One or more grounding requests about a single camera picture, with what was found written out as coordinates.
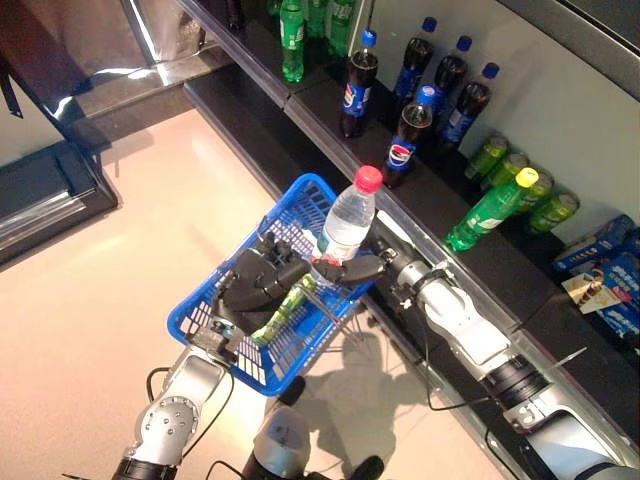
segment pepsi logo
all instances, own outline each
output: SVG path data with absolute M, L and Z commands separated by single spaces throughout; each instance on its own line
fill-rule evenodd
M 398 145 L 397 143 L 391 145 L 391 148 L 389 149 L 389 162 L 391 162 L 392 165 L 401 167 L 407 163 L 410 158 L 411 150 L 407 147 Z
M 355 98 L 356 91 L 347 83 L 347 89 L 344 91 L 344 108 L 351 108 Z

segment wall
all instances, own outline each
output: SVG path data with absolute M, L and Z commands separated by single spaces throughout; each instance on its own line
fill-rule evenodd
M 11 80 L 24 118 L 11 115 L 0 97 L 0 167 L 62 140 L 38 107 Z
M 365 2 L 364 20 L 370 0 Z M 578 213 L 554 230 L 564 241 L 618 212 L 640 221 L 636 100 L 494 0 L 377 0 L 372 28 L 378 32 L 378 78 L 387 87 L 393 88 L 405 45 L 428 15 L 438 28 L 425 81 L 462 34 L 473 38 L 472 75 L 489 61 L 501 67 L 494 97 L 465 137 L 462 153 L 473 154 L 496 129 L 549 169 L 582 201 Z

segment blue bottle cap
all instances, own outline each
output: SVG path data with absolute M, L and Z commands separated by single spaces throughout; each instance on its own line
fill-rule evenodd
M 416 101 L 422 105 L 431 105 L 433 104 L 433 98 L 435 97 L 436 91 L 431 85 L 423 85 L 418 90 L 418 95 L 416 95 Z
M 456 48 L 461 52 L 468 52 L 469 49 L 471 48 L 471 42 L 473 42 L 473 40 L 471 40 L 471 37 L 467 37 L 466 35 L 461 35 L 460 38 L 458 39 Z
M 362 46 L 365 48 L 373 48 L 376 46 L 378 35 L 373 30 L 365 30 L 362 32 Z
M 433 32 L 436 29 L 436 25 L 438 25 L 438 21 L 433 17 L 426 17 L 424 22 L 422 22 L 422 29 L 425 32 Z
M 489 62 L 484 66 L 482 75 L 484 75 L 486 78 L 496 78 L 496 75 L 498 75 L 499 71 L 500 67 L 498 66 L 498 64 Z

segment red bottle cap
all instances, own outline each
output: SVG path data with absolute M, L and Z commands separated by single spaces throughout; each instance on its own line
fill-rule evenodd
M 376 167 L 365 165 L 356 172 L 353 181 L 356 188 L 364 193 L 374 193 L 382 186 L 382 173 Z

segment blue plastic basket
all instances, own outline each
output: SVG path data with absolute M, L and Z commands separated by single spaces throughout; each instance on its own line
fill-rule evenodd
M 309 230 L 317 238 L 335 199 L 335 193 L 320 177 L 302 175 L 260 224 L 260 234 L 271 231 L 278 240 L 286 240 L 303 257 L 309 258 L 314 245 L 303 230 Z M 257 242 L 258 232 L 254 231 L 231 258 L 171 312 L 167 326 L 175 339 L 186 343 L 187 333 L 209 322 L 211 300 L 220 279 L 240 252 Z M 322 287 L 316 295 L 344 321 L 369 286 L 371 283 L 355 289 Z M 268 345 L 259 347 L 250 337 L 245 337 L 236 351 L 238 362 L 231 367 L 231 372 L 263 395 L 277 395 L 322 351 L 336 328 L 338 326 L 327 315 L 306 301 Z

